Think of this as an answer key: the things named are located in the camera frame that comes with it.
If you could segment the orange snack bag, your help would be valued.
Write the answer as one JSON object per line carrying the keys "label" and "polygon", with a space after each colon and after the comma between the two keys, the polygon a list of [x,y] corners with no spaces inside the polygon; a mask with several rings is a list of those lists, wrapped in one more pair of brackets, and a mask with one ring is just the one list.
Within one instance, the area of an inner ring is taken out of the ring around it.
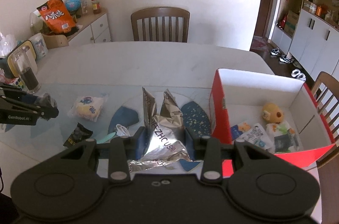
{"label": "orange snack bag", "polygon": [[63,0],[48,0],[37,7],[48,28],[56,35],[70,36],[78,29]]}

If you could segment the white drawer cabinet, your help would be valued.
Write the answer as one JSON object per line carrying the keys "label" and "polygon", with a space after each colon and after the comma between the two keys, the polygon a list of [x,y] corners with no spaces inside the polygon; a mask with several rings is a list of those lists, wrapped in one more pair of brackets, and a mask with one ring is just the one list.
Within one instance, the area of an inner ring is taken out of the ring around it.
{"label": "white drawer cabinet", "polygon": [[106,9],[102,9],[99,14],[82,16],[77,20],[77,28],[77,33],[67,38],[70,47],[111,42]]}

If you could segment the silver foil snack bag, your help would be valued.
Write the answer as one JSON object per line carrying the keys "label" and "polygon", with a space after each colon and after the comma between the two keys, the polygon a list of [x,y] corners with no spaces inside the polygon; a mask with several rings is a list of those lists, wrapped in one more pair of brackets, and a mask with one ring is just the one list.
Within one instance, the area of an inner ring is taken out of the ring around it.
{"label": "silver foil snack bag", "polygon": [[160,113],[157,113],[155,97],[143,88],[144,125],[147,142],[139,160],[131,160],[131,172],[164,167],[179,160],[191,161],[185,147],[183,113],[169,90],[163,94]]}

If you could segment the clear bag yellow bun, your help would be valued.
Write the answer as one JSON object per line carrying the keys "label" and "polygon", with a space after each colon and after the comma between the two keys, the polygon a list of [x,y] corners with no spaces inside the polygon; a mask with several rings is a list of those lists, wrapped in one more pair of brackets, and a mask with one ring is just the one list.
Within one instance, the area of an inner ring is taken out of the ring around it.
{"label": "clear bag yellow bun", "polygon": [[105,97],[77,97],[68,112],[68,116],[96,122],[106,101],[107,98]]}

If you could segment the rubiks cube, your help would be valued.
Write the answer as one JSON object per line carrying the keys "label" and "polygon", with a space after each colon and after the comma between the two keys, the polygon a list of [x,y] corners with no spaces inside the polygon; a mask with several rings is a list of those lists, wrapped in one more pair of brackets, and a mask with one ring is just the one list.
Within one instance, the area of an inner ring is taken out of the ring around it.
{"label": "rubiks cube", "polygon": [[20,90],[22,91],[27,91],[27,87],[25,85],[25,83],[20,79],[20,78],[15,78],[12,80],[11,82],[12,86],[18,87]]}

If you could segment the mint green pen case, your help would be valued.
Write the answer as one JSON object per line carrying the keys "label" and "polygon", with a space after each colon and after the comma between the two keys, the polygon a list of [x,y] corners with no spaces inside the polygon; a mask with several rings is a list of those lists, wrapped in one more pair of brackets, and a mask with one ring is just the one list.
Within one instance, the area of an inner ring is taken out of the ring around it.
{"label": "mint green pen case", "polygon": [[101,132],[97,134],[96,136],[93,136],[93,139],[97,142],[97,144],[104,144],[106,142],[109,142],[112,138],[116,136],[116,132]]}

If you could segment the red white cardboard box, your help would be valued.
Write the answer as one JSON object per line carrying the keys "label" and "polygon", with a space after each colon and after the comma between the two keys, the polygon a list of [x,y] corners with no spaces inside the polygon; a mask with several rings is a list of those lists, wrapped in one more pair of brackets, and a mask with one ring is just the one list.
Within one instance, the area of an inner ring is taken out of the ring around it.
{"label": "red white cardboard box", "polygon": [[300,168],[334,147],[315,98],[298,79],[220,68],[209,110],[211,135],[223,144],[244,140]]}

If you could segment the white bag with green toy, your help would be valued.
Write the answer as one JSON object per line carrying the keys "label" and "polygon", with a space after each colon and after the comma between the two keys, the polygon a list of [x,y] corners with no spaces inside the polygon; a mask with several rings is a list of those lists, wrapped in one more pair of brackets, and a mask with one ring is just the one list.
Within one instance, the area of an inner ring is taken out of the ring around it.
{"label": "white bag with green toy", "polygon": [[266,132],[274,146],[271,153],[292,153],[304,150],[297,131],[287,121],[279,124],[267,124]]}

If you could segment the far wooden chair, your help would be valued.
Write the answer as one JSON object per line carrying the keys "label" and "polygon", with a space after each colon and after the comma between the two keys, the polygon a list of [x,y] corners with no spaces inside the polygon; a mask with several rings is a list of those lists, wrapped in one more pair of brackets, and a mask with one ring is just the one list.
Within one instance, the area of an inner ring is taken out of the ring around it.
{"label": "far wooden chair", "polygon": [[189,11],[176,7],[152,7],[131,14],[135,42],[188,42]]}

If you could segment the white wall cabinets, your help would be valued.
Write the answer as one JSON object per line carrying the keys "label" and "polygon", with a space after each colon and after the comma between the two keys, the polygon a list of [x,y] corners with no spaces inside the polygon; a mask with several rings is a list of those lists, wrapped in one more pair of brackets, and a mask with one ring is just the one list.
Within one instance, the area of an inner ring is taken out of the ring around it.
{"label": "white wall cabinets", "polygon": [[278,0],[270,40],[291,64],[316,79],[338,78],[338,0]]}

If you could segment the white slippers pair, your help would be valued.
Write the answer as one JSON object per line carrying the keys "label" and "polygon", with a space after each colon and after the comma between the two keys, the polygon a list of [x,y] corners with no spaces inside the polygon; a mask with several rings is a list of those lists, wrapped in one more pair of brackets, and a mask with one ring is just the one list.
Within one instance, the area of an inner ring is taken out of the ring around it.
{"label": "white slippers pair", "polygon": [[302,73],[299,69],[294,69],[291,72],[291,76],[295,79],[298,79],[300,81],[306,81],[306,75],[304,73]]}

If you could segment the red lid sauce jar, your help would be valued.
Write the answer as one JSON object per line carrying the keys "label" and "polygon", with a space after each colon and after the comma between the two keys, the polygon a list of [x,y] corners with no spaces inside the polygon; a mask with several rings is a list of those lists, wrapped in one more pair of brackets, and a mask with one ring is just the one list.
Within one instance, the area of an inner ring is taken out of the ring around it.
{"label": "red lid sauce jar", "polygon": [[92,7],[93,7],[93,14],[100,14],[101,13],[101,6],[99,0],[91,0]]}

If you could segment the yellow plush toy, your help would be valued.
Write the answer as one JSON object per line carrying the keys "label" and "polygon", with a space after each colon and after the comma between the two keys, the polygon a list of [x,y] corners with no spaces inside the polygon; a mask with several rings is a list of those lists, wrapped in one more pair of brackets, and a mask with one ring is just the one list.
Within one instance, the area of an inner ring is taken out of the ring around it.
{"label": "yellow plush toy", "polygon": [[275,103],[266,103],[262,108],[261,117],[269,124],[279,124],[284,120],[284,112]]}

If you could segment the glass jar dark contents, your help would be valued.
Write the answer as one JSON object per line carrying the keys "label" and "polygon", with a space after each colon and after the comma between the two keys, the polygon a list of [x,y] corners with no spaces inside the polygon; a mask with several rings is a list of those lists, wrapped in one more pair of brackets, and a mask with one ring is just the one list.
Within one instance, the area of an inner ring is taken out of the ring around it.
{"label": "glass jar dark contents", "polygon": [[17,48],[13,52],[13,64],[16,69],[16,72],[25,83],[29,93],[33,94],[39,91],[40,83],[37,80],[37,77],[32,69],[32,65],[29,61],[29,58],[23,48]]}

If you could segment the right wooden chair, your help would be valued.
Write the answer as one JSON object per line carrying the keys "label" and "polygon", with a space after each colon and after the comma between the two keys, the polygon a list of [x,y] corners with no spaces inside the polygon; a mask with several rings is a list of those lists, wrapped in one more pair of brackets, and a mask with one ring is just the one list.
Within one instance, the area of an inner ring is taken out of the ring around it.
{"label": "right wooden chair", "polygon": [[325,118],[333,137],[338,139],[338,80],[321,71],[312,87],[318,113]]}

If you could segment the dark sneakers pair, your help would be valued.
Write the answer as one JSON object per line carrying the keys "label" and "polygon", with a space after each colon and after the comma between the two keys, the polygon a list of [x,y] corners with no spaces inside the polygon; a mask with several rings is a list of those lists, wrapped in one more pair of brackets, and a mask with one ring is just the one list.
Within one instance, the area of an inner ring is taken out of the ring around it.
{"label": "dark sneakers pair", "polygon": [[278,57],[280,63],[290,64],[292,62],[291,59],[289,59],[286,55],[282,54],[282,52],[278,48],[273,48],[270,51],[270,54],[271,56]]}

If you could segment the white orange snack packet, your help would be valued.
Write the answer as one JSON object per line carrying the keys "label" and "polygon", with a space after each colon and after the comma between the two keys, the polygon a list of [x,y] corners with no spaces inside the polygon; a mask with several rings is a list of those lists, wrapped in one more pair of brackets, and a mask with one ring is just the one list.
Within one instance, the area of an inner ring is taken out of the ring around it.
{"label": "white orange snack packet", "polygon": [[263,150],[268,150],[274,146],[274,142],[259,123],[254,124],[249,131],[243,133],[236,139],[236,141],[240,140],[247,141]]}

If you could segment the wooden chair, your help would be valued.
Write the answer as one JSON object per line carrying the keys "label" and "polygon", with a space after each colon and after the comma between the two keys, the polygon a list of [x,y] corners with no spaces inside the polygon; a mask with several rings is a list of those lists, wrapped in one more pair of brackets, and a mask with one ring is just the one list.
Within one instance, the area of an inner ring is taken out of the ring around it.
{"label": "wooden chair", "polygon": [[188,42],[189,11],[176,7],[152,7],[131,14],[135,42]]}
{"label": "wooden chair", "polygon": [[325,118],[333,137],[338,139],[338,80],[321,71],[312,87],[318,113]]}

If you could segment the blue globe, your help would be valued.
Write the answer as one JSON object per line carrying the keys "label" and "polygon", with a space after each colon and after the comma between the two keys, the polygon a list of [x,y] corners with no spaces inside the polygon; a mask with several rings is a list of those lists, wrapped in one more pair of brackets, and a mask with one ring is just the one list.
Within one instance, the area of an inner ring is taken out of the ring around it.
{"label": "blue globe", "polygon": [[81,7],[81,0],[67,0],[65,6],[69,12],[76,12]]}

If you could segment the blue orange snack packet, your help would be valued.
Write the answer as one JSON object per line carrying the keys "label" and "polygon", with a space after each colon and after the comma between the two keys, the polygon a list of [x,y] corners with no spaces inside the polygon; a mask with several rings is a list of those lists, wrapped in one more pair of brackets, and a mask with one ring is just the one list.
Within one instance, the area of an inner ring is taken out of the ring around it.
{"label": "blue orange snack packet", "polygon": [[234,125],[230,128],[232,140],[236,140],[242,134],[249,131],[251,129],[250,124],[247,121]]}

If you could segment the black snack packet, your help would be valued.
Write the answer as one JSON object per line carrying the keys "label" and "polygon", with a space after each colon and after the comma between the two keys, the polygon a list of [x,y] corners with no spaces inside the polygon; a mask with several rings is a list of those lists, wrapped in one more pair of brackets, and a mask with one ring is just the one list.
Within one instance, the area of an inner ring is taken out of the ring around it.
{"label": "black snack packet", "polygon": [[90,138],[93,135],[93,131],[85,128],[82,124],[78,123],[73,132],[69,135],[64,147],[71,148],[72,146],[78,144],[79,142]]}

